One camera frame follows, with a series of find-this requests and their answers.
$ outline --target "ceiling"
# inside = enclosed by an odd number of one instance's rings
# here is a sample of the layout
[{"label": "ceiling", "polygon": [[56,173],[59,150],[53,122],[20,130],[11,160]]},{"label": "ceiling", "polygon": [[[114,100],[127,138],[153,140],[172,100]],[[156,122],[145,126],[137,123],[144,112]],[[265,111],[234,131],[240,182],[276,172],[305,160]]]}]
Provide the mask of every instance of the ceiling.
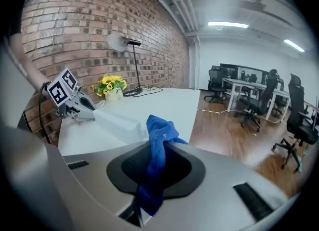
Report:
[{"label": "ceiling", "polygon": [[[289,39],[312,50],[310,30],[292,0],[160,0],[187,37],[231,37],[283,46]],[[209,27],[209,22],[247,24],[248,29]]]}]

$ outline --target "flower pot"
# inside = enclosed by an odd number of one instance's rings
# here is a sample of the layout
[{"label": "flower pot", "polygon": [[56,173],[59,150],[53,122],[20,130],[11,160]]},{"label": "flower pot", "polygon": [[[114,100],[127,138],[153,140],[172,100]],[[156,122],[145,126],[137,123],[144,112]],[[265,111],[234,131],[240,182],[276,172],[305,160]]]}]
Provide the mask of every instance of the flower pot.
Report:
[{"label": "flower pot", "polygon": [[123,93],[121,88],[113,89],[112,91],[109,91],[105,95],[106,101],[118,101],[118,100],[121,100],[122,98],[123,98]]}]

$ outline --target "person's arm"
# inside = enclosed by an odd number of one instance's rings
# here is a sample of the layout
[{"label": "person's arm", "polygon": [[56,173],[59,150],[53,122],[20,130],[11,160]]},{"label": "person's arm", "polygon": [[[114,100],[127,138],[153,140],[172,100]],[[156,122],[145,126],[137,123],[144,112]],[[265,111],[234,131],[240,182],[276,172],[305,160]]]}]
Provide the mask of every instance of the person's arm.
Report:
[{"label": "person's arm", "polygon": [[40,88],[43,83],[49,82],[50,80],[44,76],[32,63],[32,61],[25,55],[23,45],[22,45],[22,36],[21,33],[12,35],[9,38],[9,44],[12,52],[14,53],[17,60],[22,64],[23,68],[27,73],[27,80],[30,84],[40,91]]},{"label": "person's arm", "polygon": [[32,63],[32,61],[25,55],[23,44],[22,44],[22,35],[21,35],[21,19],[22,19],[23,4],[21,9],[16,13],[9,31],[9,44],[10,48],[15,55],[16,59],[22,64],[27,75],[27,80],[31,85],[40,91],[40,88],[43,83],[49,82],[50,80],[44,76]]}]

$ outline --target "brick wall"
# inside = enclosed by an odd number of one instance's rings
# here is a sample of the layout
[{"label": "brick wall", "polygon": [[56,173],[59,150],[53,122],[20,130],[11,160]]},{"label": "brick wall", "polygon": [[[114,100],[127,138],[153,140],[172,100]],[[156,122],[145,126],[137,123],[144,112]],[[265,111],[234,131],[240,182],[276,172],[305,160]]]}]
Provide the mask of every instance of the brick wall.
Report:
[{"label": "brick wall", "polygon": [[[188,88],[188,43],[157,0],[27,0],[22,17],[22,40],[27,56],[48,78],[65,67],[77,77],[93,101],[91,85],[104,73],[120,75],[128,89],[137,85],[133,50],[117,53],[106,43],[111,31],[138,40],[136,48],[142,85]],[[43,121],[57,145],[61,119],[54,104],[42,99]],[[38,95],[26,108],[34,133],[43,138],[38,118]]]}]

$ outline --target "desk leg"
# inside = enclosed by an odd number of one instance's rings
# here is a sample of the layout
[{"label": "desk leg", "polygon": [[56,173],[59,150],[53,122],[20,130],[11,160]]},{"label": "desk leg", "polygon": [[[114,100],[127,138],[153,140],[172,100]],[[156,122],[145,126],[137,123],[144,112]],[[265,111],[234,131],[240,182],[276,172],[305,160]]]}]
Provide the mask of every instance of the desk leg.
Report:
[{"label": "desk leg", "polygon": [[266,115],[266,120],[269,119],[271,111],[273,110],[274,103],[275,103],[276,93],[273,93],[273,98],[271,98],[270,106]]},{"label": "desk leg", "polygon": [[233,99],[234,99],[234,95],[235,95],[235,87],[236,87],[236,85],[233,84],[233,87],[231,88],[231,94],[230,94],[230,98],[229,98],[227,112],[230,111],[231,105],[233,104]]},{"label": "desk leg", "polygon": [[288,110],[288,107],[289,107],[289,104],[290,104],[290,97],[288,98],[287,100],[287,103],[286,103],[286,106],[285,106],[285,110],[284,110],[284,113],[283,113],[283,117],[282,119],[280,120],[280,122],[283,122],[285,117],[286,117],[286,113],[287,113],[287,110]]},{"label": "desk leg", "polygon": [[224,79],[223,79],[222,82],[221,82],[221,87],[224,87]]},{"label": "desk leg", "polygon": [[237,97],[237,101],[240,99],[241,88],[242,88],[242,86],[239,86],[239,94],[238,94],[238,97]]}]

